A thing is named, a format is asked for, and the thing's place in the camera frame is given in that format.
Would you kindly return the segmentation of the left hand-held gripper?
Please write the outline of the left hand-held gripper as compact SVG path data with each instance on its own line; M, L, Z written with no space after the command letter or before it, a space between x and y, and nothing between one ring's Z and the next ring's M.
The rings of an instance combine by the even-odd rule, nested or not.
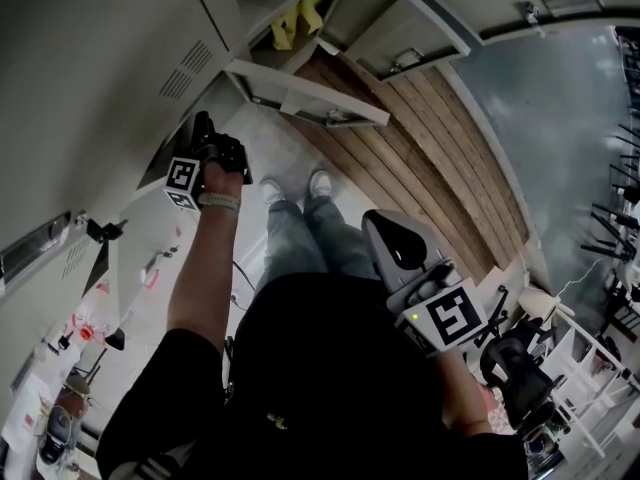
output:
M214 124L207 111L195 115L186 157L174 156L169 164L163 190L172 204L180 209L200 211L198 196L205 192L203 167L218 163L227 172L241 172L244 185L253 183L245 147L228 135L214 135Z

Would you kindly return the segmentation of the grey metal locker cabinet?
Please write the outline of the grey metal locker cabinet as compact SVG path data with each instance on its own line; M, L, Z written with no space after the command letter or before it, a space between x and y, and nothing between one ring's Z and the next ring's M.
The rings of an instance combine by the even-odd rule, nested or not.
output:
M0 291L0 418L29 354L72 311L92 263L75 219L118 215L160 143L299 0L0 0L0 250L69 211L65 243ZM541 23L615 24L640 0Z

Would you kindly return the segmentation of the yellow-green object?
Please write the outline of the yellow-green object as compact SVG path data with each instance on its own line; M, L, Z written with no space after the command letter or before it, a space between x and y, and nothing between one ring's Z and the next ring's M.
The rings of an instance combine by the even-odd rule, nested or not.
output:
M318 32L324 24L317 7L322 0L299 0L271 24L272 46L276 51L291 51L298 29L310 36Z

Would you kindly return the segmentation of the person's right forearm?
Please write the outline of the person's right forearm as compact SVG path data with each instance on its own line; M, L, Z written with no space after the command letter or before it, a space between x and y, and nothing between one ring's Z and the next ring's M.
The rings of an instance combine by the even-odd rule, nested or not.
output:
M463 438L493 432L480 385L462 354L450 349L435 358L441 383L443 421Z

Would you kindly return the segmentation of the person's left hand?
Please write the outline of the person's left hand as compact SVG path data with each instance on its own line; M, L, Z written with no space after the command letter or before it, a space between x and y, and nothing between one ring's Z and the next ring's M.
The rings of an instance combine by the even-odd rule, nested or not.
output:
M205 164L202 172L205 192L241 198L244 183L241 172L227 172L215 162Z

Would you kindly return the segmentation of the beige wristwatch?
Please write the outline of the beige wristwatch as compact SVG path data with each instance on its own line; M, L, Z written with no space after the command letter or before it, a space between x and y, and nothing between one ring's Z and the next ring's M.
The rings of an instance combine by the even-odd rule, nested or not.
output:
M200 208L220 207L229 209L235 213L239 213L241 209L241 200L239 198L213 192L201 193L197 198L197 204Z

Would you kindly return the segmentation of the person's right leg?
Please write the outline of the person's right leg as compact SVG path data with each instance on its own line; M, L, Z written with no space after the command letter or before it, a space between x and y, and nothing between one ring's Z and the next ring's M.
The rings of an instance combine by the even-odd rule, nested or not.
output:
M362 232L345 221L330 196L309 196L303 215L331 273L379 279Z

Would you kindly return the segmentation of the person's leg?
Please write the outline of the person's leg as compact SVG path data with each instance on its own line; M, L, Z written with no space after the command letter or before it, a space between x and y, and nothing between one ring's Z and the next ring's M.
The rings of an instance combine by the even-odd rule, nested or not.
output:
M303 215L331 273L379 279L362 232L345 221L330 196L309 196Z
M278 200L269 206L264 266L257 293L286 275L328 271L303 213L294 202Z

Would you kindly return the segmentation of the person's left white shoe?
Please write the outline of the person's left white shoe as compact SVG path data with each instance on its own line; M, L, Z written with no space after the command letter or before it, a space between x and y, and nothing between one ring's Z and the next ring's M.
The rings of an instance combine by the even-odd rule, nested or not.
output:
M286 199L283 189L273 179L265 178L260 183L260 190L264 204L269 207L272 204Z

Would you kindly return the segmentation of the person's white shoe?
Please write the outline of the person's white shoe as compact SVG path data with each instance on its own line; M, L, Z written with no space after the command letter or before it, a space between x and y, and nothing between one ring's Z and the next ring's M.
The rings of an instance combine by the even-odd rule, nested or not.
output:
M260 183L260 190L264 204L269 207L272 204L286 199L283 189L273 179L265 178Z
M326 170L315 171L309 180L309 195L311 198L326 197L331 199L333 187L331 177Z

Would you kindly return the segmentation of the wooden plank platform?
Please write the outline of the wooden plank platform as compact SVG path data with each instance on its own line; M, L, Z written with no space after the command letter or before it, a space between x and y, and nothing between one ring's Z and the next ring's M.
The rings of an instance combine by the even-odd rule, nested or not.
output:
M317 50L296 75L389 113L383 127L290 124L382 209L425 223L464 274L483 280L520 259L530 231L467 107L435 68L379 83Z

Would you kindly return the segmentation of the person's right white shoe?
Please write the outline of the person's right white shoe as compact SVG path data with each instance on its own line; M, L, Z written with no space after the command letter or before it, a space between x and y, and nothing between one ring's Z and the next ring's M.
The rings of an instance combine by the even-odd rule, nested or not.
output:
M326 170L315 171L309 180L309 195L311 198L326 197L331 199L333 187L331 177Z

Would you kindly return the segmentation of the person's left leg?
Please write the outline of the person's left leg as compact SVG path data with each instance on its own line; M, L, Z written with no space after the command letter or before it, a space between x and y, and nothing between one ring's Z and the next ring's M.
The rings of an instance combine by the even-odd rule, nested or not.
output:
M278 200L269 206L264 266L257 293L286 275L328 271L303 213L294 202Z

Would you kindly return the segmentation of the black office chair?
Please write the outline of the black office chair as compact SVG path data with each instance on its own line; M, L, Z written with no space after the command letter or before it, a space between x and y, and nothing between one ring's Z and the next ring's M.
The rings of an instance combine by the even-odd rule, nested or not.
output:
M552 380L533 358L528 347L536 336L544 341L552 329L541 328L540 317L521 319L502 336L492 339L480 358L480 370L489 388L502 394L508 421L525 439L548 422L556 412L551 392L559 382Z

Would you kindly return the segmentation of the white table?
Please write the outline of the white table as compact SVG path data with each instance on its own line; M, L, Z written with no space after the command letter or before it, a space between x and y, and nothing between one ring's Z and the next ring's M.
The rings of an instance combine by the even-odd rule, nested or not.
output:
M39 418L48 412L54 399L50 371L37 368L27 376L2 430L2 438L11 451L21 453L26 450Z

